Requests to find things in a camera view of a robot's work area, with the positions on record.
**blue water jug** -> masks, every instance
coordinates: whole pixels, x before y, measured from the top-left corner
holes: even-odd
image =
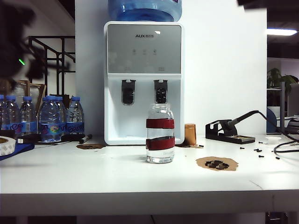
[[[177,22],[182,0],[109,0],[108,8],[116,21]]]

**cork pad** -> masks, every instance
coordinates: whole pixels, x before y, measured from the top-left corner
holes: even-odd
[[[77,148],[81,149],[96,149],[96,148],[103,148],[105,147],[102,144],[84,144],[84,145],[77,145]]]
[[[197,165],[205,169],[211,169],[215,171],[236,171],[238,163],[230,158],[219,157],[204,157],[196,160]]]

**brown paper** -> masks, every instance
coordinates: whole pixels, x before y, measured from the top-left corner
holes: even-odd
[[[207,161],[213,161],[213,160],[220,160],[223,161],[223,163],[226,163],[229,165],[228,168],[226,169],[215,169],[215,168],[209,168],[208,166],[206,166],[206,162]],[[219,158],[219,157],[214,157],[214,156],[210,156],[210,157],[204,157],[204,158],[199,158],[196,160],[197,165],[199,165],[202,168],[205,169],[211,169],[214,171],[236,171],[237,167],[238,167],[238,163],[236,161],[234,161],[233,159],[230,158]]]
[[[77,145],[77,148],[81,149],[96,149],[96,148],[103,148],[105,147],[102,144],[84,144],[84,145]]]

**black object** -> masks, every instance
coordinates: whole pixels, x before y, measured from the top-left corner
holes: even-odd
[[[14,138],[14,130],[0,130],[0,136]]]
[[[167,91],[168,85],[167,80],[163,80],[163,82],[159,82],[159,80],[154,80],[155,82],[155,102],[157,104],[165,104],[167,102]]]
[[[285,132],[288,134],[299,134],[299,119],[291,119]]]
[[[65,134],[61,136],[61,141],[80,141],[85,134]]]
[[[226,141],[236,144],[248,144],[255,142],[254,137],[238,135],[237,129],[233,125],[232,128],[227,128],[227,122],[231,120],[217,120],[210,124],[206,125],[206,139],[213,139],[218,141]]]
[[[37,143],[39,141],[42,141],[41,134],[28,134],[17,139],[17,142],[21,144]]]
[[[121,101],[124,105],[134,104],[135,95],[135,80],[127,82],[126,80],[121,81]]]

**ceiling light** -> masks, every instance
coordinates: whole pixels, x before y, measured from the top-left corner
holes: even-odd
[[[282,35],[282,36],[291,36],[297,33],[297,30],[294,29],[267,29],[267,35]]]

